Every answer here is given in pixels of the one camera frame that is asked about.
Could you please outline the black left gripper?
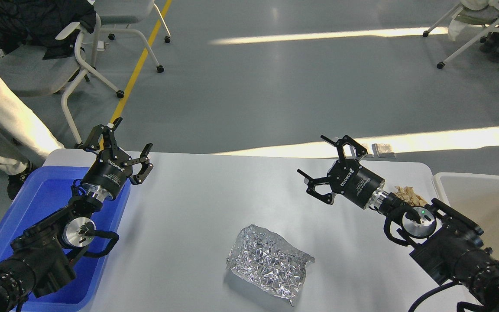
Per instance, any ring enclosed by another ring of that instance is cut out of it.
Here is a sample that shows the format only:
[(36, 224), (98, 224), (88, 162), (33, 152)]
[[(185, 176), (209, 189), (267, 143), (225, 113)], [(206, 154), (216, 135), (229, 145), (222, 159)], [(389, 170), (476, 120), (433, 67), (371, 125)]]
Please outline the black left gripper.
[[(82, 187), (87, 190), (89, 185), (99, 186), (107, 191), (110, 200), (116, 199), (128, 179), (132, 185), (142, 184), (154, 168), (149, 158), (154, 144), (146, 144), (135, 159), (118, 147), (114, 132), (122, 120), (118, 117), (106, 126), (94, 126), (85, 142), (78, 144), (78, 149), (96, 154), (95, 162), (81, 180)], [(141, 169), (132, 175), (131, 167), (136, 164)]]

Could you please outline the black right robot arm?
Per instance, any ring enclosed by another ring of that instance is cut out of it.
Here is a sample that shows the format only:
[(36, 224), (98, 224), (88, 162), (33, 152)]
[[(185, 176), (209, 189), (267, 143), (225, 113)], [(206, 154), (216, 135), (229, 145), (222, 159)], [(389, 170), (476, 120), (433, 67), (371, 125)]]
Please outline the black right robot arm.
[(420, 296), (411, 312), (430, 296), (457, 285), (477, 300), (477, 304), (458, 302), (458, 312), (499, 312), (499, 261), (491, 256), (490, 247), (483, 247), (484, 231), (477, 223), (437, 198), (423, 206), (406, 203), (386, 192), (384, 179), (360, 164), (368, 151), (356, 140), (321, 138), (337, 149), (338, 159), (321, 178), (299, 170), (306, 192), (326, 204), (333, 204), (340, 194), (359, 208), (384, 215), (386, 237), (413, 248), (410, 257), (438, 286)]

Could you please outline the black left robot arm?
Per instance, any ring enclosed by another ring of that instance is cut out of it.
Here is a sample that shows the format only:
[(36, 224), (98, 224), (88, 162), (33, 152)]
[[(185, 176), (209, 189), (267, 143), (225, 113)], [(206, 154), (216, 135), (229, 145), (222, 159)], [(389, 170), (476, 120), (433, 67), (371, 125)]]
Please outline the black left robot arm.
[(12, 255), (0, 262), (0, 312), (20, 312), (31, 293), (41, 297), (57, 292), (76, 278), (79, 259), (104, 257), (118, 242), (117, 233), (97, 229), (91, 216), (105, 200), (115, 200), (127, 180), (139, 185), (154, 168), (152, 143), (138, 158), (118, 147), (114, 133), (122, 120), (93, 127), (79, 148), (97, 157), (84, 178), (72, 183), (68, 204), (11, 242)]

